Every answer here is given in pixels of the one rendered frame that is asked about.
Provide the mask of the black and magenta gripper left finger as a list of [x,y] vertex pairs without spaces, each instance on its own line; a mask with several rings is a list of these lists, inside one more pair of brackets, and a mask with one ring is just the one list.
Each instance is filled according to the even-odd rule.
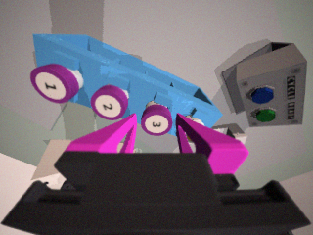
[[[133,153],[137,129],[136,113],[70,142],[65,151],[117,153],[117,145],[127,134],[119,153]],[[128,132],[128,133],[127,133]]]

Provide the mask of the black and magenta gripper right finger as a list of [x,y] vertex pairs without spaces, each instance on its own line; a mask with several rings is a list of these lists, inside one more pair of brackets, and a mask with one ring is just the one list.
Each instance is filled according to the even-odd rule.
[[[214,174],[234,174],[248,156],[244,144],[233,137],[176,114],[176,133],[180,153],[194,153],[186,134],[195,144],[195,153],[207,156]],[[186,134],[185,134],[186,133]]]

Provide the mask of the blue tube rack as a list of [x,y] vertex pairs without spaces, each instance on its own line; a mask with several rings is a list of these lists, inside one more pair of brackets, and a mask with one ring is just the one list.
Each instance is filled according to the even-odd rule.
[[171,112],[172,128],[167,133],[176,137],[177,113],[192,115],[209,128],[223,116],[196,85],[88,35],[32,35],[37,67],[55,63],[82,75],[83,86],[69,100],[72,103],[92,108],[92,95],[104,85],[114,85],[129,95],[122,118],[136,113],[141,124],[146,105],[154,100]]

